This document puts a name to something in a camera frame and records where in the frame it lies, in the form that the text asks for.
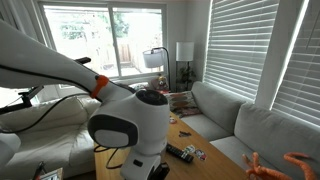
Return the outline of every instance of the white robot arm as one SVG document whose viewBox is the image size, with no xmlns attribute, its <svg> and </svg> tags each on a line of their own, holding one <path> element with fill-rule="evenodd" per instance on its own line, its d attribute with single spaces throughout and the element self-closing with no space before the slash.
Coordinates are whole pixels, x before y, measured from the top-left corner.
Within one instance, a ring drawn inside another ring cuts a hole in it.
<svg viewBox="0 0 320 180">
<path fill-rule="evenodd" d="M 70 84 L 90 94 L 96 88 L 97 73 L 26 37 L 3 21 L 0 29 L 0 87 Z M 121 175 L 128 180 L 147 179 L 159 166 L 160 154 L 167 144 L 169 106 L 166 98 L 156 91 L 132 94 L 108 82 L 98 91 L 96 99 L 102 104 L 89 120 L 90 136 L 104 147 L 132 147 Z"/>
</svg>

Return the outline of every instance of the white window shade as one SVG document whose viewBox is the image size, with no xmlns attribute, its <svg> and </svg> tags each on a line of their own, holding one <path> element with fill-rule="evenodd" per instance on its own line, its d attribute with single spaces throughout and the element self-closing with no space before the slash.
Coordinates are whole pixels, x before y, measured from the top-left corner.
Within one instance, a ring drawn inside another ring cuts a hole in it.
<svg viewBox="0 0 320 180">
<path fill-rule="evenodd" d="M 254 101 L 279 0 L 214 3 L 203 81 Z"/>
<path fill-rule="evenodd" d="M 320 3 L 310 1 L 273 111 L 320 125 Z"/>
</svg>

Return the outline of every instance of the black cable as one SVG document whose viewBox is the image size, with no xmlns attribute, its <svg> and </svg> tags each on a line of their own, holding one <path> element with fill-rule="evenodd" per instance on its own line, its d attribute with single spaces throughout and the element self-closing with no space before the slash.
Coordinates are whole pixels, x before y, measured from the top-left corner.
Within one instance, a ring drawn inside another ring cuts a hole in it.
<svg viewBox="0 0 320 180">
<path fill-rule="evenodd" d="M 104 152 L 104 151 L 107 151 L 107 150 L 110 149 L 110 148 L 104 148 L 104 149 L 102 149 L 102 150 L 98 150 L 98 148 L 100 148 L 100 147 L 102 147 L 102 146 L 101 146 L 101 145 L 96 146 L 96 147 L 93 149 L 93 152 L 99 153 L 99 152 Z"/>
<path fill-rule="evenodd" d="M 91 69 L 87 68 L 86 66 L 83 66 L 79 63 L 75 63 L 79 66 L 82 66 L 90 71 L 92 71 Z M 33 75 L 33 76 L 40 76 L 40 77 L 45 77 L 45 78 L 50 78 L 50 79 L 55 79 L 55 80 L 60 80 L 60 81 L 65 81 L 65 82 L 70 82 L 72 84 L 76 84 L 78 85 L 79 87 L 81 87 L 82 89 L 84 89 L 85 91 L 91 93 L 91 91 L 86 88 L 84 85 L 80 84 L 79 82 L 76 82 L 76 81 L 73 81 L 73 80 L 70 80 L 70 79 L 65 79 L 65 78 L 61 78 L 61 77 L 55 77 L 55 76 L 51 76 L 51 75 L 47 75 L 47 74 L 41 74 L 41 73 L 37 73 L 37 72 L 31 72 L 31 71 L 25 71 L 25 70 L 22 70 L 22 69 L 16 69 L 16 68 L 13 68 L 13 67 L 8 67 L 8 66 L 4 66 L 4 65 L 1 65 L 0 64 L 0 69 L 5 69 L 5 70 L 8 70 L 8 71 L 14 71 L 14 72 L 18 72 L 18 73 L 23 73 L 23 74 L 29 74 L 29 75 Z"/>
<path fill-rule="evenodd" d="M 88 95 L 87 93 L 78 93 L 78 94 L 72 94 L 66 97 L 63 97 L 62 99 L 60 99 L 59 101 L 57 101 L 56 103 L 53 104 L 53 106 L 51 106 L 36 122 L 34 122 L 33 124 L 31 124 L 30 126 L 20 129 L 20 130 L 16 130 L 16 131 L 6 131 L 3 129 L 0 129 L 0 133 L 3 134 L 13 134 L 13 133 L 20 133 L 22 131 L 28 130 L 30 128 L 32 128 L 33 126 L 37 125 L 43 118 L 46 117 L 46 115 L 54 108 L 56 107 L 59 103 L 61 103 L 62 101 L 64 101 L 65 99 L 69 98 L 69 97 L 73 97 L 73 96 L 80 96 L 80 95 Z"/>
<path fill-rule="evenodd" d="M 16 101 L 18 101 L 18 100 L 21 99 L 21 98 L 22 98 L 22 96 L 18 97 L 16 100 L 12 101 L 11 103 L 7 104 L 6 106 L 4 106 L 4 107 L 2 107 L 2 108 L 8 107 L 10 104 L 15 103 Z"/>
<path fill-rule="evenodd" d="M 118 169 L 118 168 L 121 168 L 121 167 L 122 167 L 122 164 L 119 164 L 119 165 L 117 165 L 117 166 L 112 166 L 112 167 L 109 166 L 109 163 L 110 163 L 111 159 L 112 159 L 113 156 L 116 154 L 116 152 L 118 151 L 118 149 L 119 149 L 119 148 L 116 148 L 116 150 L 114 150 L 113 153 L 111 154 L 111 156 L 110 156 L 110 158 L 109 158 L 109 160 L 108 160 L 108 162 L 107 162 L 107 164 L 106 164 L 106 168 L 107 168 L 107 169 Z"/>
</svg>

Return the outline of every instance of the table lamp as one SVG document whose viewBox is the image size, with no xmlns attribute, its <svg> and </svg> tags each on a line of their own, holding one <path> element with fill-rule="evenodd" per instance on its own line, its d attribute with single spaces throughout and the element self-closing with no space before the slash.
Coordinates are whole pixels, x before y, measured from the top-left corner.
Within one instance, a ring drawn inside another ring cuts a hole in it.
<svg viewBox="0 0 320 180">
<path fill-rule="evenodd" d="M 143 52 L 144 63 L 147 68 L 156 68 L 163 66 L 165 60 L 168 62 L 168 85 L 170 85 L 170 68 L 169 68 L 169 53 L 168 50 L 164 47 L 152 48 L 151 50 Z"/>
<path fill-rule="evenodd" d="M 193 51 L 194 51 L 194 42 L 177 42 L 177 56 L 176 61 L 184 61 L 187 62 L 187 87 L 186 90 L 188 90 L 188 84 L 189 84 L 189 71 L 190 66 L 189 62 L 193 61 Z"/>
</svg>

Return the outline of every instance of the gray sofa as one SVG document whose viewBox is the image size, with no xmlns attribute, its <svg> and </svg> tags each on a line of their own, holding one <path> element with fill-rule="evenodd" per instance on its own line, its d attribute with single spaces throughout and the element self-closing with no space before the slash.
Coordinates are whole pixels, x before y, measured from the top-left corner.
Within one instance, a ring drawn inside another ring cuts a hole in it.
<svg viewBox="0 0 320 180">
<path fill-rule="evenodd" d="M 244 170 L 241 155 L 252 159 L 258 152 L 262 165 L 293 179 L 304 179 L 302 170 L 283 159 L 287 152 L 302 152 L 320 178 L 320 127 L 246 103 L 212 85 L 195 82 L 192 94 L 203 114 L 182 118 L 190 127 Z"/>
<path fill-rule="evenodd" d="M 57 100 L 0 116 L 0 125 L 12 130 L 35 122 Z M 87 120 L 100 103 L 72 97 L 57 105 L 39 124 L 21 132 L 21 147 L 0 170 L 0 179 L 31 179 L 40 161 L 52 171 L 63 167 L 64 178 L 95 170 L 93 140 Z"/>
</svg>

